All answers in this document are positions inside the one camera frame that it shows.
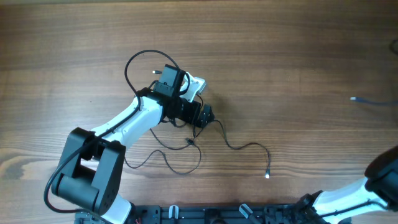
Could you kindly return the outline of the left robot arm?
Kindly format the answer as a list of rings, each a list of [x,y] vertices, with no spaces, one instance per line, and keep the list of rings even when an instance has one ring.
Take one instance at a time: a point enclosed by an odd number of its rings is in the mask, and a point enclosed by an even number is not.
[[[210,116],[194,98],[206,81],[166,65],[159,80],[136,92],[133,102],[106,124],[87,131],[74,129],[67,137],[49,193],[108,223],[129,223],[135,206],[118,194],[126,151],[164,118],[180,119],[202,128]]]

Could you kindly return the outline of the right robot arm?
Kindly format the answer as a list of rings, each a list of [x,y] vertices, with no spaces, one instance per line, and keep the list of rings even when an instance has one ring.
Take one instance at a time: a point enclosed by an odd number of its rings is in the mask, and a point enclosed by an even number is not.
[[[297,223],[343,223],[370,212],[397,211],[397,147],[377,156],[362,179],[332,191],[307,194],[296,204]]]

